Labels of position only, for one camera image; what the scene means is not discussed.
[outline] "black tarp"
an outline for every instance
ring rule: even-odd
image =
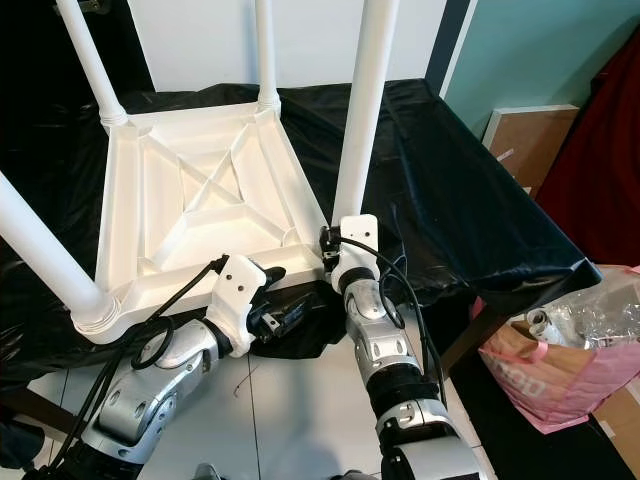
[[[327,218],[349,88],[280,90],[282,123]],[[251,102],[257,92],[255,86],[223,84],[195,93],[133,93],[121,101],[133,114]],[[95,105],[44,111],[29,125],[8,129],[0,168],[93,275],[107,136]],[[452,295],[468,302],[477,294],[508,315],[599,280],[591,263],[423,80],[385,87],[363,211],[383,224],[383,249],[397,254],[404,243],[409,278],[425,306]],[[4,382],[95,363],[111,351],[78,335],[61,303],[4,244],[0,281]],[[327,302],[335,309],[330,293]],[[316,315],[299,327],[315,329],[313,335],[298,332],[299,338],[316,339],[308,352],[298,345],[292,354],[293,344],[279,345],[283,355],[318,355],[324,343],[339,339],[343,327],[334,311],[325,311],[332,320],[326,324]],[[466,317],[436,320],[436,330],[450,322],[453,338]],[[274,348],[259,353],[279,354]]]

